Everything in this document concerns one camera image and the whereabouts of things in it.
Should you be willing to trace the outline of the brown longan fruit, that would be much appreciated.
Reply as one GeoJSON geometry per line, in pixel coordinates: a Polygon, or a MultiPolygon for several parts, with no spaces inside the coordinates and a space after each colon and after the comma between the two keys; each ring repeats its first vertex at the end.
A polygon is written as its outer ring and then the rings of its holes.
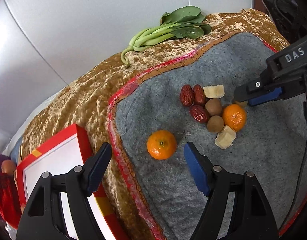
{"type": "Polygon", "coordinates": [[[222,104],[221,101],[217,98],[209,99],[205,104],[205,109],[210,116],[221,115],[222,113],[222,104]]]}
{"type": "Polygon", "coordinates": [[[207,122],[207,130],[211,133],[219,133],[224,128],[224,120],[221,116],[214,115],[207,122]]]}

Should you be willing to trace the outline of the red jujube date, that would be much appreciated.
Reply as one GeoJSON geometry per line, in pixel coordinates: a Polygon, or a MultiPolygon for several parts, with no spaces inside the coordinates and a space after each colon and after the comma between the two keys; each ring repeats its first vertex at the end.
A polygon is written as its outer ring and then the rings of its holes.
{"type": "Polygon", "coordinates": [[[206,103],[206,97],[203,88],[200,85],[195,85],[192,91],[194,92],[194,103],[196,105],[204,106],[206,103]]]}
{"type": "Polygon", "coordinates": [[[200,105],[192,105],[189,108],[190,115],[199,123],[205,124],[209,120],[209,113],[200,105]]]}
{"type": "Polygon", "coordinates": [[[184,107],[190,107],[194,102],[194,92],[190,85],[184,85],[181,89],[179,99],[184,107]]]}

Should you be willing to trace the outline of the large orange tangerine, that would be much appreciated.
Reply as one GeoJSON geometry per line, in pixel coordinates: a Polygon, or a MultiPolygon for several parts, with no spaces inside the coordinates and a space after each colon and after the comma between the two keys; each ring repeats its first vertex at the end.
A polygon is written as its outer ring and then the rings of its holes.
{"type": "Polygon", "coordinates": [[[175,136],[167,130],[153,132],[147,140],[147,150],[156,160],[169,159],[177,149],[175,136]]]}

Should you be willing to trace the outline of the red velvet pouch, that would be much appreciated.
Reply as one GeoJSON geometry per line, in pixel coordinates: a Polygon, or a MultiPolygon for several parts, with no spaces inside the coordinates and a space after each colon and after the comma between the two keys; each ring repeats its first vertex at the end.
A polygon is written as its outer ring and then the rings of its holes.
{"type": "Polygon", "coordinates": [[[0,216],[14,229],[18,229],[21,207],[14,179],[7,173],[0,173],[0,216]]]}

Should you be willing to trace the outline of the apple behind pouch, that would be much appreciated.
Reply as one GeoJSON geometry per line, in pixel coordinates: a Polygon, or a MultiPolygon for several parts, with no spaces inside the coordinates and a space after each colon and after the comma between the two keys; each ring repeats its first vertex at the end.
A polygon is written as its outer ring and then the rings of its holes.
{"type": "Polygon", "coordinates": [[[12,160],[4,160],[1,164],[1,172],[13,176],[16,171],[16,164],[12,160]]]}

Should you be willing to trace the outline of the dark carved wooden furniture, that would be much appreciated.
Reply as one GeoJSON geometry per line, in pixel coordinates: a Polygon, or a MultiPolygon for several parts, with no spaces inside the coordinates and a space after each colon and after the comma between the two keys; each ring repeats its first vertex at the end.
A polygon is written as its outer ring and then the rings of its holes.
{"type": "Polygon", "coordinates": [[[307,35],[307,19],[295,0],[262,0],[278,32],[292,44],[307,35]]]}

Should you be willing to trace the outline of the grey felt mat red trim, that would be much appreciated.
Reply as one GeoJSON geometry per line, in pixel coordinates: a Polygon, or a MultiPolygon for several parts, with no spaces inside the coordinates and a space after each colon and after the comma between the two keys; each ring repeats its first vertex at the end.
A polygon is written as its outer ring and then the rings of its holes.
{"type": "Polygon", "coordinates": [[[122,150],[167,239],[189,239],[207,202],[186,165],[187,142],[228,172],[253,171],[278,225],[295,213],[307,194],[307,159],[301,164],[306,143],[304,96],[247,107],[245,127],[225,150],[215,145],[216,135],[195,121],[179,99],[186,84],[224,85],[221,102],[229,105],[234,89],[259,76],[272,54],[255,35],[235,34],[194,63],[144,81],[117,103],[115,126],[122,150]],[[177,149],[169,159],[156,160],[148,153],[147,140],[162,129],[175,136],[177,149]]]}

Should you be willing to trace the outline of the red box lid tray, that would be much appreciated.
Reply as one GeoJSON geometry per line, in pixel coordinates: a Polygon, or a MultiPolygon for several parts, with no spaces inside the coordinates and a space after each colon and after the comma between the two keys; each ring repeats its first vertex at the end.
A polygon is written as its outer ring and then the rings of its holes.
{"type": "MultiPolygon", "coordinates": [[[[43,172],[64,174],[83,165],[93,155],[87,132],[77,124],[63,129],[21,161],[16,170],[21,207],[25,207],[43,172]]],[[[106,239],[128,239],[119,222],[103,185],[88,198],[94,217],[106,239]]]]}

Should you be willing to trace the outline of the green bok choy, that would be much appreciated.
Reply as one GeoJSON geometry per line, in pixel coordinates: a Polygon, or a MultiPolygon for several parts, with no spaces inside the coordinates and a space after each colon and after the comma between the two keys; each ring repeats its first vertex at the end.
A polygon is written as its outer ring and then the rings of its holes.
{"type": "Polygon", "coordinates": [[[199,7],[187,5],[173,12],[165,12],[159,25],[141,30],[130,39],[121,52],[121,61],[128,68],[130,61],[126,53],[141,52],[150,47],[172,39],[197,39],[211,32],[211,25],[205,23],[206,16],[199,7]]]}

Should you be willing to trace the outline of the gold brown velvet cloth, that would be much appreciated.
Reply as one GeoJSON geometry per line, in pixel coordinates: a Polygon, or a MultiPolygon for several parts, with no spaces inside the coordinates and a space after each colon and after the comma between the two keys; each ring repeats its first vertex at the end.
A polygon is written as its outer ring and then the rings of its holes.
{"type": "MultiPolygon", "coordinates": [[[[166,41],[141,53],[131,53],[130,68],[125,68],[119,54],[115,54],[73,81],[27,126],[19,160],[32,156],[40,145],[72,124],[86,129],[92,148],[97,150],[112,135],[108,109],[122,97],[126,85],[139,85],[155,75],[186,66],[234,34],[252,33],[274,51],[288,46],[269,17],[255,9],[210,14],[207,22],[212,27],[208,35],[196,40],[166,41]]],[[[105,192],[109,206],[132,239],[166,239],[166,231],[152,217],[125,154],[111,161],[105,173],[105,192]]]]}

